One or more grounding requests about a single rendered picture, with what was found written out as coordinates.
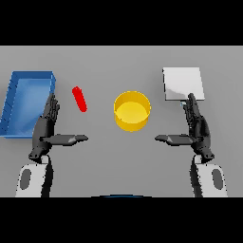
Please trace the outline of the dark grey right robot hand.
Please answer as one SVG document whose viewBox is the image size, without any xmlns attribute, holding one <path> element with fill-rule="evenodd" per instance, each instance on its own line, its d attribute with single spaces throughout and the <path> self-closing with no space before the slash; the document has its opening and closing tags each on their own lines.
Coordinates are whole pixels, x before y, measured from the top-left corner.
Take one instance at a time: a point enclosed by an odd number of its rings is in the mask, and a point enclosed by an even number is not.
<svg viewBox="0 0 243 243">
<path fill-rule="evenodd" d="M 196 97 L 188 95 L 182 105 L 188 124 L 188 133 L 180 135 L 157 135 L 156 141 L 162 141 L 170 146 L 190 146 L 196 155 L 201 156 L 201 162 L 207 163 L 215 158 L 211 150 L 211 133 L 206 119 L 201 115 Z"/>
</svg>

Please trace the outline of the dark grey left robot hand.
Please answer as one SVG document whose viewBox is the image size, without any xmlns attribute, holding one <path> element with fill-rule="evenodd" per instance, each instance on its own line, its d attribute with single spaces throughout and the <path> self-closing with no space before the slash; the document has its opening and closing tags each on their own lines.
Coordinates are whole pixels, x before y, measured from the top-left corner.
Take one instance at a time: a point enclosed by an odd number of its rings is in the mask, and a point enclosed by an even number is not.
<svg viewBox="0 0 243 243">
<path fill-rule="evenodd" d="M 78 142 L 88 140 L 86 135 L 54 134 L 59 109 L 60 105 L 55 95 L 50 93 L 47 98 L 44 113 L 35 123 L 32 134 L 32 150 L 28 158 L 36 163 L 42 162 L 42 156 L 46 156 L 53 145 L 73 146 Z"/>
</svg>

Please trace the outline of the red beaker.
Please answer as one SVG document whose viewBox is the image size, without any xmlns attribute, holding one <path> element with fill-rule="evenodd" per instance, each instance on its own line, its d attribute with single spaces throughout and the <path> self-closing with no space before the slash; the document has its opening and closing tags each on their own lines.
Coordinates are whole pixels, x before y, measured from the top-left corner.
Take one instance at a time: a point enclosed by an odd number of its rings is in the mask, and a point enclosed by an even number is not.
<svg viewBox="0 0 243 243">
<path fill-rule="evenodd" d="M 85 102 L 83 91 L 78 86 L 75 86 L 72 88 L 72 94 L 80 111 L 85 112 L 87 110 L 87 105 Z"/>
</svg>

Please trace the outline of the pale square measuring scale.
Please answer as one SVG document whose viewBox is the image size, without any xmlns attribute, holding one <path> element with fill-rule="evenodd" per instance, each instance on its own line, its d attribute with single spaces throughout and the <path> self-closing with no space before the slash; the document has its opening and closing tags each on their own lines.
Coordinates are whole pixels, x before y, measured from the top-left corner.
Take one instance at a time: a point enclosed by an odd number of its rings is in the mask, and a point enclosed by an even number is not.
<svg viewBox="0 0 243 243">
<path fill-rule="evenodd" d="M 185 101 L 190 93 L 197 101 L 205 100 L 198 67 L 164 67 L 162 75 L 166 101 Z"/>
</svg>

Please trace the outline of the yellow bowl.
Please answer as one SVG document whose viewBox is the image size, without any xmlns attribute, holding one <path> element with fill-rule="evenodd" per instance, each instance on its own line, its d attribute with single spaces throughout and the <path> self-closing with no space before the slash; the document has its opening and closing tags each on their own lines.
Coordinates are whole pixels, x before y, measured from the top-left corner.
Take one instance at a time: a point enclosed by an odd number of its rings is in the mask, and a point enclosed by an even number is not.
<svg viewBox="0 0 243 243">
<path fill-rule="evenodd" d="M 126 132 L 141 130 L 148 122 L 152 106 L 139 91 L 122 92 L 114 101 L 114 121 Z"/>
</svg>

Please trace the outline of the blue tray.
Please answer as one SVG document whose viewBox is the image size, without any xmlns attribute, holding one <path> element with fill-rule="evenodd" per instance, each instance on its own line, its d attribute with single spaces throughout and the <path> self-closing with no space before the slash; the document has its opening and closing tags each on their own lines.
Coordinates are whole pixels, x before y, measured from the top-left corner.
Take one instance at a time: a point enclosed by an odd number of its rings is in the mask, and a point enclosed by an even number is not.
<svg viewBox="0 0 243 243">
<path fill-rule="evenodd" d="M 55 92 L 52 71 L 12 71 L 0 118 L 0 137 L 31 139 L 50 93 Z"/>
</svg>

